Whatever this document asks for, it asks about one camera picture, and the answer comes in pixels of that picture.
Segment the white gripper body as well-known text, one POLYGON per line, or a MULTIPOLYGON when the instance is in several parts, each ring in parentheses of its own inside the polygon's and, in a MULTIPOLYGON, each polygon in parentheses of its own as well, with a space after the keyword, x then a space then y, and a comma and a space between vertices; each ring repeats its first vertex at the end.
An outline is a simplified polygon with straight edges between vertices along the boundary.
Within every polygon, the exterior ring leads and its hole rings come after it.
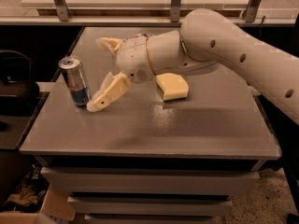
POLYGON ((133 83, 143 83, 154 78, 147 41, 145 36, 129 39, 117 52, 116 65, 133 83))

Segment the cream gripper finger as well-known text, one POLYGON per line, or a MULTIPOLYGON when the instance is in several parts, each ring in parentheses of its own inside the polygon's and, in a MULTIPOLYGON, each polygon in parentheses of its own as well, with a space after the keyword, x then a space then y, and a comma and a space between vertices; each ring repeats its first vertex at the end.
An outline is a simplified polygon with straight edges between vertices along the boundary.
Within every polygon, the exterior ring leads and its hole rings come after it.
POLYGON ((96 44, 106 51, 109 51, 113 57, 116 57, 119 49, 124 44, 121 39, 113 37, 99 37, 96 39, 96 44))
POLYGON ((131 79, 124 73, 113 75, 109 72, 103 80, 100 90, 87 103, 87 110, 97 112, 105 109, 129 91, 131 79))

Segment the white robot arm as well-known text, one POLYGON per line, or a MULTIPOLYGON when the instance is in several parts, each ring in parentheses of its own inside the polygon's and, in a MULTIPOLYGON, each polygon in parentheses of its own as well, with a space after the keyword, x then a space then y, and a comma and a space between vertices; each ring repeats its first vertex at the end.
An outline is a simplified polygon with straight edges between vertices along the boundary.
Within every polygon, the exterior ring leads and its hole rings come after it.
POLYGON ((243 32, 215 11, 190 12, 177 31, 140 35, 125 42, 103 37, 98 43, 113 54, 120 72, 104 78, 87 103, 91 112, 121 98, 133 83, 166 73, 202 75, 222 64, 299 123, 299 59, 243 32))

